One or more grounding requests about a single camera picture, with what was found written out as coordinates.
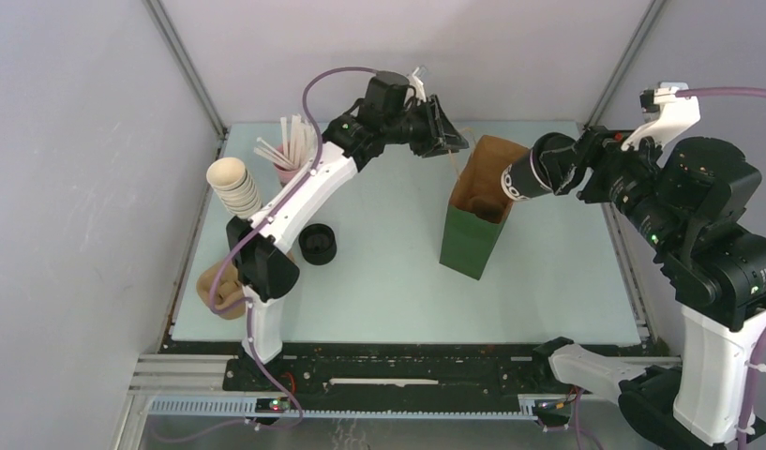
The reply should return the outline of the black sleeved paper cup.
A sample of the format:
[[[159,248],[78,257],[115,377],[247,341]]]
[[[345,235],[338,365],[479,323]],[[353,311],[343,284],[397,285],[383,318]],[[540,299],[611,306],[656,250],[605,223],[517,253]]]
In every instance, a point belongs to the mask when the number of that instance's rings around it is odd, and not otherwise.
[[[538,160],[540,151],[531,149],[507,166],[500,177],[503,193],[513,202],[525,202],[553,193],[547,171]]]

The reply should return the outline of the green paper bag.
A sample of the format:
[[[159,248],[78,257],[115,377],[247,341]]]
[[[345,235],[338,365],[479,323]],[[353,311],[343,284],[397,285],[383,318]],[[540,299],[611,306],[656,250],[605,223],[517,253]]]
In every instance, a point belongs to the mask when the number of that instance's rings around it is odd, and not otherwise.
[[[527,152],[496,136],[476,141],[448,200],[441,265],[474,280],[483,276],[514,204],[502,188],[502,174]]]

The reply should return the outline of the single brown cup carrier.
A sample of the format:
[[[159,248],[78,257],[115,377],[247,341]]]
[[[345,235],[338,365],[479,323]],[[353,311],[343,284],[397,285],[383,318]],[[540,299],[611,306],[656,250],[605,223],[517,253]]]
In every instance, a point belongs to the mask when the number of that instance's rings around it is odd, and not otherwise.
[[[488,194],[475,195],[468,200],[468,211],[490,223],[500,223],[503,220],[506,206],[506,202],[500,202]]]

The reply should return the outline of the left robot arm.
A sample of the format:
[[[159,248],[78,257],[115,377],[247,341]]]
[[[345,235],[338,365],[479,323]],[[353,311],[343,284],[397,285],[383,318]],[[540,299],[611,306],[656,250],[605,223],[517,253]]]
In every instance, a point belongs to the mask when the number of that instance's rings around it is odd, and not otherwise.
[[[229,257],[245,296],[249,360],[245,377],[259,390],[278,385],[283,303],[299,269],[288,253],[323,204],[389,144],[406,145],[418,157],[432,158],[468,148],[436,95],[426,95],[417,74],[370,72],[365,94],[348,111],[318,130],[316,148],[305,167],[256,213]]]

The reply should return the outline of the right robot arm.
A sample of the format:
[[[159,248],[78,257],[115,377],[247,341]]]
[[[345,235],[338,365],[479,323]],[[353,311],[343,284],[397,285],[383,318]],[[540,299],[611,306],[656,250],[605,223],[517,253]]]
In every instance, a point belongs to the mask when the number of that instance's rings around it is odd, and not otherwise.
[[[540,346],[533,385],[563,384],[616,404],[644,439],[665,449],[745,448],[766,432],[754,415],[766,348],[766,237],[739,224],[761,181],[730,142],[679,141],[664,165],[654,138],[631,145],[603,127],[540,138],[528,163],[554,193],[610,203],[653,248],[682,307],[677,367],[635,367],[558,337]]]

